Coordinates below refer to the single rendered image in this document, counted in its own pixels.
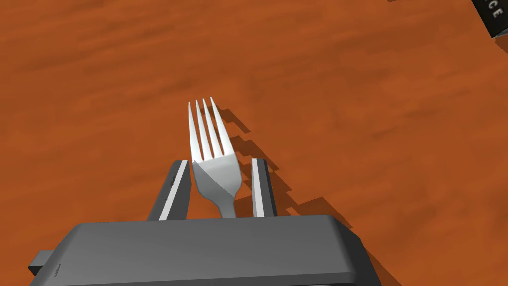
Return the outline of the silver fork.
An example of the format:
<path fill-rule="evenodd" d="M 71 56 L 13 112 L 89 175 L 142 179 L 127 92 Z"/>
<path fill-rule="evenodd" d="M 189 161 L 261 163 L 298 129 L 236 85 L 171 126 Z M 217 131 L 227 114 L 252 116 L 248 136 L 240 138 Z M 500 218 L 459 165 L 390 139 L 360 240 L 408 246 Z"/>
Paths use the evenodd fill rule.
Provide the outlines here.
<path fill-rule="evenodd" d="M 188 103 L 189 137 L 192 166 L 198 191 L 211 200 L 221 218 L 235 218 L 234 200 L 242 184 L 238 159 L 218 108 L 210 98 L 216 122 L 212 123 L 206 101 L 203 99 L 207 129 L 204 126 L 199 102 L 196 101 L 198 129 L 195 127 L 191 103 Z"/>

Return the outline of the black book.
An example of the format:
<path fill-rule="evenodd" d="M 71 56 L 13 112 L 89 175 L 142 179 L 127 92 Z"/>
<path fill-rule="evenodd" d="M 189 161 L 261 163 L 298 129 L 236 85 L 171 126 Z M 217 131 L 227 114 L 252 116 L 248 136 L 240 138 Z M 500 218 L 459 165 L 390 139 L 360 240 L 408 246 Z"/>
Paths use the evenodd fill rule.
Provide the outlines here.
<path fill-rule="evenodd" d="M 508 0 L 471 0 L 491 38 L 508 34 Z"/>

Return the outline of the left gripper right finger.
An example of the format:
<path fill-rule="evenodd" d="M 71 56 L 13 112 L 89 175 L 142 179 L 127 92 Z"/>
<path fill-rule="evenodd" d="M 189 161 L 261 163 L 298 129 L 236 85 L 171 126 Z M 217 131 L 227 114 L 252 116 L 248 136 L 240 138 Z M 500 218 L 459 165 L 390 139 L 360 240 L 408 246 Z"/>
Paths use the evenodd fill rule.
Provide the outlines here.
<path fill-rule="evenodd" d="M 277 210 L 266 160 L 251 159 L 251 191 L 254 217 L 275 217 Z"/>

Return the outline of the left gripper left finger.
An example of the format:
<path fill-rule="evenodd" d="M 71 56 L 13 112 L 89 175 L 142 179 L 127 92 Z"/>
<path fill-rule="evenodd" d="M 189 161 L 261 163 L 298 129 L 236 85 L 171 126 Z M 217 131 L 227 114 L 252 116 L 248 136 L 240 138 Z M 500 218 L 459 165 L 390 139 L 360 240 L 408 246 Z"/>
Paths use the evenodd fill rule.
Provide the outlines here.
<path fill-rule="evenodd" d="M 148 216 L 148 221 L 185 220 L 192 179 L 187 160 L 176 160 L 164 180 Z"/>

